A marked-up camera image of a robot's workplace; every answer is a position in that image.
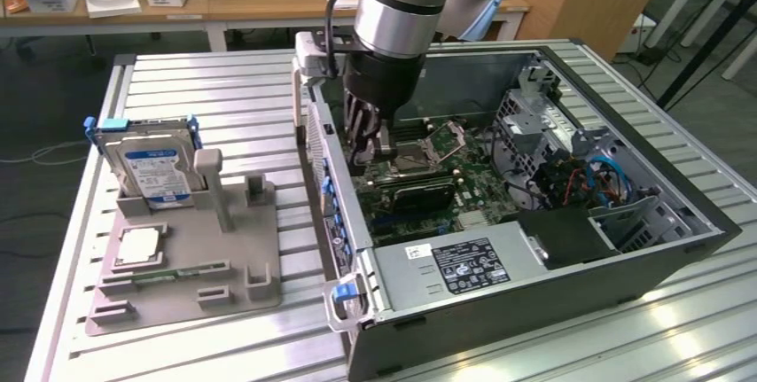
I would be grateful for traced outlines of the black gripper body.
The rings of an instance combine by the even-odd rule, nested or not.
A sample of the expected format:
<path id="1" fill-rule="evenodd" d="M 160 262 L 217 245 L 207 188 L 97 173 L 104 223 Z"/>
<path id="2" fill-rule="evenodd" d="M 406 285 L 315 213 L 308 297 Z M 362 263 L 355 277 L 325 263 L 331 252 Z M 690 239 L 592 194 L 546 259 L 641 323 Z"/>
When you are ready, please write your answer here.
<path id="1" fill-rule="evenodd" d="M 391 58 L 376 52 L 349 53 L 343 75 L 348 93 L 378 108 L 379 117 L 392 120 L 414 94 L 426 56 Z"/>

